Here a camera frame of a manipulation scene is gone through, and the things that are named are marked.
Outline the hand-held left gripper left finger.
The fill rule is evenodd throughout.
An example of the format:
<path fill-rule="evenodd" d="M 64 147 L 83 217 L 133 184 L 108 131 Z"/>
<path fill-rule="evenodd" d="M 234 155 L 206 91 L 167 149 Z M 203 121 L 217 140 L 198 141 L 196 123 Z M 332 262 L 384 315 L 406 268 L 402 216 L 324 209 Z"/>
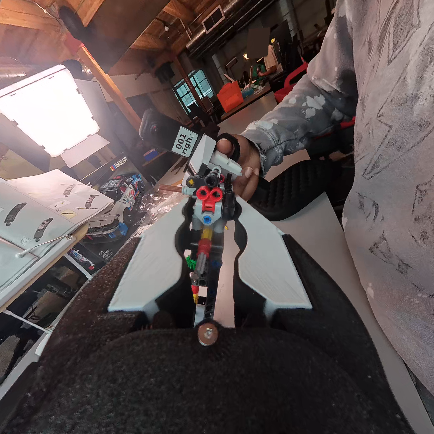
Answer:
<path fill-rule="evenodd" d="M 188 198 L 165 213 L 141 234 L 108 312 L 144 312 L 154 316 L 159 310 L 157 298 L 166 293 L 182 276 L 182 258 L 175 246 L 175 235 L 185 222 L 183 209 Z"/>

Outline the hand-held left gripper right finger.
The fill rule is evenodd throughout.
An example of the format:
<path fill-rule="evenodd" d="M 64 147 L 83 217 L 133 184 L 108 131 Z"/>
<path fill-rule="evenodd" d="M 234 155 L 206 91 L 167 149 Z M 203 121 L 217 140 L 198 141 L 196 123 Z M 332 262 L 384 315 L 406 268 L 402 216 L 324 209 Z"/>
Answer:
<path fill-rule="evenodd" d="M 259 309 L 273 317 L 278 309 L 312 309 L 312 303 L 283 239 L 284 232 L 239 198 L 238 222 L 247 242 L 238 258 L 238 275 L 259 296 Z"/>

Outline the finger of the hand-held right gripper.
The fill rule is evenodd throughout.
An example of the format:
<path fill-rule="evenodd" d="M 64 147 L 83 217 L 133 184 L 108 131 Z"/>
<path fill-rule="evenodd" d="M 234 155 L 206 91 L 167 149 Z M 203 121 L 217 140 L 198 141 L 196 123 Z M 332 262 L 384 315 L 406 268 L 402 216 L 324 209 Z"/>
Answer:
<path fill-rule="evenodd" d="M 186 166 L 186 186 L 188 185 L 188 178 L 192 176 L 205 176 L 208 170 L 208 165 L 216 147 L 216 141 L 204 134 L 195 145 L 191 156 L 189 157 Z"/>

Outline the toy brick assembly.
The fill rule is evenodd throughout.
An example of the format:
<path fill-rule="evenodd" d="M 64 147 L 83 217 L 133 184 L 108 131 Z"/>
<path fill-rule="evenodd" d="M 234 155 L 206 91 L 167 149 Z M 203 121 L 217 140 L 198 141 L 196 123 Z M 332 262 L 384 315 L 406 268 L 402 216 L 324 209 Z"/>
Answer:
<path fill-rule="evenodd" d="M 191 216 L 190 255 L 186 263 L 191 279 L 193 300 L 199 303 L 199 289 L 207 290 L 203 305 L 203 322 L 214 320 L 217 287 L 223 264 L 224 231 L 233 220 L 236 199 L 232 178 L 236 174 L 224 169 L 223 163 L 212 163 L 204 175 L 187 177 L 185 185 L 160 184 L 158 190 L 178 192 L 191 197 L 187 210 Z"/>

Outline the person's right forearm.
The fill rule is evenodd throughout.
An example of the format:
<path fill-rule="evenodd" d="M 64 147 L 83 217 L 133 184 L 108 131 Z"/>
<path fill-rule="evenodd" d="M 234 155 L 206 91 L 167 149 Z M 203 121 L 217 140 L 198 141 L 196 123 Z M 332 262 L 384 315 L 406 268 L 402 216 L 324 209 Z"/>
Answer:
<path fill-rule="evenodd" d="M 241 135 L 259 151 L 265 175 L 285 155 L 307 149 L 315 137 L 354 117 L 357 100 L 352 68 L 322 66 L 314 59 L 283 101 Z"/>

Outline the person's right hand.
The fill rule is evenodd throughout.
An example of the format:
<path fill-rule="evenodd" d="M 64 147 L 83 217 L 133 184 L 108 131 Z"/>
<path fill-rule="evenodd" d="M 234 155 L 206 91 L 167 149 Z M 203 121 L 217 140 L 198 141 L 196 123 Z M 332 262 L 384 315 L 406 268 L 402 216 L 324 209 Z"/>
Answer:
<path fill-rule="evenodd" d="M 261 160 L 257 147 L 247 138 L 235 134 L 240 146 L 238 164 L 242 167 L 242 174 L 233 181 L 233 190 L 236 195 L 249 201 L 257 189 L 261 173 Z"/>

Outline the orange storage bin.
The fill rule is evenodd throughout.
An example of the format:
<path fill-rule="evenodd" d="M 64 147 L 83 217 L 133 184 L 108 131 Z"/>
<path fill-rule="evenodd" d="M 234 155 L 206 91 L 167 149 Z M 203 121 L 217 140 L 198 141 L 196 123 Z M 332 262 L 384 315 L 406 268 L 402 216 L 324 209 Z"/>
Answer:
<path fill-rule="evenodd" d="M 217 98 L 225 113 L 230 112 L 243 103 L 241 89 L 236 81 L 225 84 L 217 94 Z"/>

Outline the clear plastic bag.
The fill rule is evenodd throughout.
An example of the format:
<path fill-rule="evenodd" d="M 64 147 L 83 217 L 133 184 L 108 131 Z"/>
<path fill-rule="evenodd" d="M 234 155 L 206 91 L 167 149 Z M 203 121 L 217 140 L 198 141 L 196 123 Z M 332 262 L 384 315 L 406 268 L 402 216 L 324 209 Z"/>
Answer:
<path fill-rule="evenodd" d="M 141 215 L 138 229 L 145 230 L 178 205 L 185 196 L 179 192 L 158 191 L 144 195 L 139 203 L 138 211 Z"/>

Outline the toy car box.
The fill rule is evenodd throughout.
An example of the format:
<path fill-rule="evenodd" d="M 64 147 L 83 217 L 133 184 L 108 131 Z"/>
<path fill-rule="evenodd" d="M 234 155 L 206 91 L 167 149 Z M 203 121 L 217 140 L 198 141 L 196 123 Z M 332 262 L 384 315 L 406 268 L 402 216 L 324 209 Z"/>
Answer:
<path fill-rule="evenodd" d="M 125 153 L 118 155 L 80 182 L 111 200 L 88 222 L 86 235 L 67 258 L 91 276 L 107 264 L 132 235 L 142 218 L 142 198 L 152 187 Z"/>

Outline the wooden book stand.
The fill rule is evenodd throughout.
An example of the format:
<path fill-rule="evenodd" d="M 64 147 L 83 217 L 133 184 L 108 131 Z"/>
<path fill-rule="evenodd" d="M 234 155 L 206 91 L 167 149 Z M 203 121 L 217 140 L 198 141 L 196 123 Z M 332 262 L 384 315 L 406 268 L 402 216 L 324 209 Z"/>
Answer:
<path fill-rule="evenodd" d="M 59 241 L 51 250 L 41 258 L 29 270 L 20 276 L 17 282 L 12 284 L 12 288 L 1 292 L 0 312 L 7 310 L 8 306 L 20 297 L 32 284 L 43 276 L 53 265 L 55 265 L 77 242 L 86 235 L 88 224 L 81 225 L 68 239 L 68 236 Z"/>

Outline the black mesh office chair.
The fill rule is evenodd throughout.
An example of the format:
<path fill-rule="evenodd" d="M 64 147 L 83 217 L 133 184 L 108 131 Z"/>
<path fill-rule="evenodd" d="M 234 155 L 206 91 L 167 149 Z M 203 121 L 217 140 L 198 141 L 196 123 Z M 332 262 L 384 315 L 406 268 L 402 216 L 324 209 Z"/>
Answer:
<path fill-rule="evenodd" d="M 332 160 L 302 160 L 267 182 L 261 178 L 249 204 L 270 221 L 285 220 L 308 206 L 342 173 Z"/>

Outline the studio light panel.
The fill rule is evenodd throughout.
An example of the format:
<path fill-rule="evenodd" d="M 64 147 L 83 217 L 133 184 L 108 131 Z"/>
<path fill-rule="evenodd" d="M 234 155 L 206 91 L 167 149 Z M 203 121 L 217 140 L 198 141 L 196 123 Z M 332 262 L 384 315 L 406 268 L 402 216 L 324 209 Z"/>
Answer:
<path fill-rule="evenodd" d="M 59 156 L 72 168 L 111 141 L 62 64 L 1 87 L 0 112 L 1 144 L 42 171 Z"/>

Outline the instruction booklet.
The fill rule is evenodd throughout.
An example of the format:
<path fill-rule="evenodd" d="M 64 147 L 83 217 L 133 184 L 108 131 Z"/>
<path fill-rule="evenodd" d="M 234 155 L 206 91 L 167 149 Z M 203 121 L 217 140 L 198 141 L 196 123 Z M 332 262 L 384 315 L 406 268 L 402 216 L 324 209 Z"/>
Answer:
<path fill-rule="evenodd" d="M 111 200 L 60 170 L 1 181 L 0 292 Z"/>

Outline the white ceiling vent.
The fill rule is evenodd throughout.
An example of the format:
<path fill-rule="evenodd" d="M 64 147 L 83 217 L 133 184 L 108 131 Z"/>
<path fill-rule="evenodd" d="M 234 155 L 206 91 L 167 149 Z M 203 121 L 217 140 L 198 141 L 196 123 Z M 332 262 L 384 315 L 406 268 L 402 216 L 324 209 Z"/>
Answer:
<path fill-rule="evenodd" d="M 210 14 L 202 21 L 202 26 L 206 34 L 209 34 L 225 19 L 224 11 L 221 5 L 218 5 Z"/>

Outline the person's torso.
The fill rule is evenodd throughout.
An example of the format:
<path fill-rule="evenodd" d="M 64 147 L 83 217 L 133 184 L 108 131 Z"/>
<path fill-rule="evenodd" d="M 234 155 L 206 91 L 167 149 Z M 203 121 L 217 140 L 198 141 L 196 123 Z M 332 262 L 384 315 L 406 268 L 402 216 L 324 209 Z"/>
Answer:
<path fill-rule="evenodd" d="M 433 394 L 433 1 L 337 1 L 308 75 L 355 116 L 344 234 L 378 323 Z"/>

